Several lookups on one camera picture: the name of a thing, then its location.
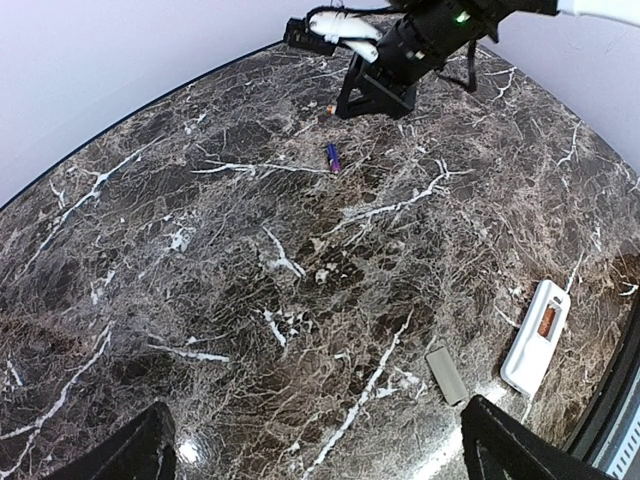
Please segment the white remote control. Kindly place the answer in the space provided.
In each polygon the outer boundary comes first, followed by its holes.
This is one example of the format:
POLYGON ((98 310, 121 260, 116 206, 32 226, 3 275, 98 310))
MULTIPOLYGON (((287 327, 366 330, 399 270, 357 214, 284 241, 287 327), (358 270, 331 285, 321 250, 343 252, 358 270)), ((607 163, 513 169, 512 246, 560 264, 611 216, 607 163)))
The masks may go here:
POLYGON ((551 280, 541 281, 519 332, 501 366, 501 378, 533 398, 559 343, 571 307, 569 294, 551 280))

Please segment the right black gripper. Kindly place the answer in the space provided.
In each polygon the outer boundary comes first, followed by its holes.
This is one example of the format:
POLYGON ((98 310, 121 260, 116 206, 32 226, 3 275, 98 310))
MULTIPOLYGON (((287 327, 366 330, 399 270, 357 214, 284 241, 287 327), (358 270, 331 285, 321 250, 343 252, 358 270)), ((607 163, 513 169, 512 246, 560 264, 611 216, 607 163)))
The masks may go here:
POLYGON ((336 116, 351 119, 365 115, 384 114, 392 119, 403 118, 413 112, 417 83, 440 66, 438 51, 408 51, 399 66, 407 67, 398 76, 391 69, 394 63, 380 66, 354 53, 349 72, 337 99, 336 116))

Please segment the grey battery cover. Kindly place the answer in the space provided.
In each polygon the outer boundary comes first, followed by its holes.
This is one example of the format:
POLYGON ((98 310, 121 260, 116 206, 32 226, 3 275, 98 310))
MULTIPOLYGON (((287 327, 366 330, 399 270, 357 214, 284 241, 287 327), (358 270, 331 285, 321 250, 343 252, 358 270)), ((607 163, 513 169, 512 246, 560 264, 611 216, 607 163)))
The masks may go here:
POLYGON ((449 351, 441 347, 429 353, 426 360, 445 401, 450 406, 463 402, 468 396, 468 391, 449 351))

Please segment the blue battery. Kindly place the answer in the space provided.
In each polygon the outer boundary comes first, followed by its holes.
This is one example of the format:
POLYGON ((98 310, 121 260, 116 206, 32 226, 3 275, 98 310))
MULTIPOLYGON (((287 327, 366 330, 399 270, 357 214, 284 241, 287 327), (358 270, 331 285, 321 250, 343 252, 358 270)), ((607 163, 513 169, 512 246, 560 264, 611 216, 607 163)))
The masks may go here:
POLYGON ((331 173, 338 174, 342 167, 339 160, 338 150, 335 144, 329 143, 326 147, 329 169, 331 173))

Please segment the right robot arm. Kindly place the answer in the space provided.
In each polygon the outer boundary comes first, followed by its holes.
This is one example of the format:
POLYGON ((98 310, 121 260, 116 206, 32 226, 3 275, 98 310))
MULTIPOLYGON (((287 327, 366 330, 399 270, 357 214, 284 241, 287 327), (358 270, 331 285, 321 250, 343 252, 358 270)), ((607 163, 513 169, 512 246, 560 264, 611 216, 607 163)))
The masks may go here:
POLYGON ((515 12, 588 15, 639 25, 637 1, 414 1, 375 43, 377 58, 353 58, 336 115, 351 119, 411 113, 417 82, 430 72, 473 93, 477 42, 498 42, 498 25, 515 12))

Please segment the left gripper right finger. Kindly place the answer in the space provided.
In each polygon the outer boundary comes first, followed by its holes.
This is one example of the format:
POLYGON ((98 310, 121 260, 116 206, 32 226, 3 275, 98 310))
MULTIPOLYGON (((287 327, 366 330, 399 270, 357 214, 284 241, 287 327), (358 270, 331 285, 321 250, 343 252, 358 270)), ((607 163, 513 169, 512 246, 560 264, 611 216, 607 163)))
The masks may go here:
POLYGON ((482 395, 461 412, 463 457, 471 479, 608 479, 551 446, 482 395))

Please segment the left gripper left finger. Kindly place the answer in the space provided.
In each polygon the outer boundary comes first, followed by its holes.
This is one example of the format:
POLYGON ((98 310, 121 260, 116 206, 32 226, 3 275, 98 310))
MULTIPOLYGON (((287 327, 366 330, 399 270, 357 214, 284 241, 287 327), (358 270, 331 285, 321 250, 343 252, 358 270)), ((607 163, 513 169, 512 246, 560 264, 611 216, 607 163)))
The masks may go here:
POLYGON ((174 479, 175 424, 157 401, 104 442, 47 476, 58 479, 174 479))

